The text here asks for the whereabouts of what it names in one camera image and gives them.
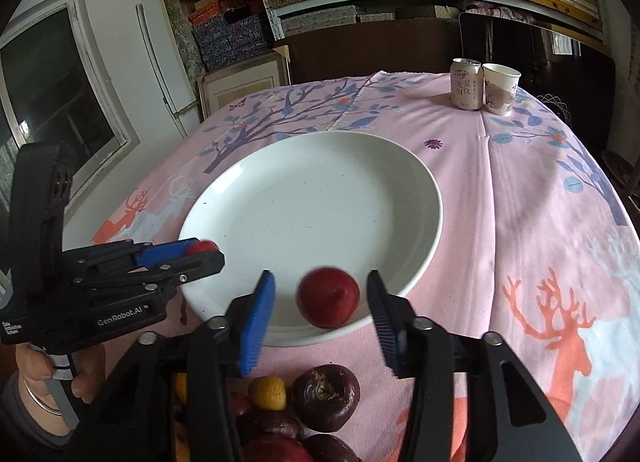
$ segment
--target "screw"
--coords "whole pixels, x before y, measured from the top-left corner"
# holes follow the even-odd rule
[[[222,330],[226,328],[226,318],[224,316],[215,316],[207,321],[207,326],[212,330]]]
[[[484,336],[482,336],[482,339],[484,339],[487,344],[494,347],[497,347],[498,345],[504,343],[504,339],[502,339],[502,336],[497,332],[487,332]]]
[[[138,338],[138,343],[148,346],[155,343],[156,339],[158,339],[158,334],[156,334],[155,332],[143,332]]]
[[[431,330],[433,328],[433,321],[426,317],[417,317],[414,319],[414,327],[418,330]]]

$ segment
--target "wrist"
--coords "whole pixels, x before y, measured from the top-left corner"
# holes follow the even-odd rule
[[[31,415],[31,418],[36,421],[37,425],[44,429],[44,431],[60,437],[69,434],[70,430],[66,426],[61,415],[55,415],[54,413],[46,411],[43,406],[36,402],[36,399],[39,399],[46,408],[57,410],[58,406],[50,395],[32,396],[28,391],[27,383],[22,376],[18,378],[18,392],[20,394],[20,400],[22,401],[26,411]]]

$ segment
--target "can lid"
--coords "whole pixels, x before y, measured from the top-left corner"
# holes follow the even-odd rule
[[[463,58],[454,59],[453,62],[458,64],[474,64],[477,66],[480,66],[482,64],[480,61],[474,61],[473,59],[463,59]]]

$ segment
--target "beverage can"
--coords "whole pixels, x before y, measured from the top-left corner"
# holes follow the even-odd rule
[[[454,59],[450,75],[453,105],[462,109],[482,108],[484,93],[482,63],[472,59]]]

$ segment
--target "picture frame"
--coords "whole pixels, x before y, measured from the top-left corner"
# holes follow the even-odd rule
[[[238,98],[288,86],[291,80],[287,50],[288,47],[279,47],[278,51],[270,50],[200,77],[198,90],[204,119]]]

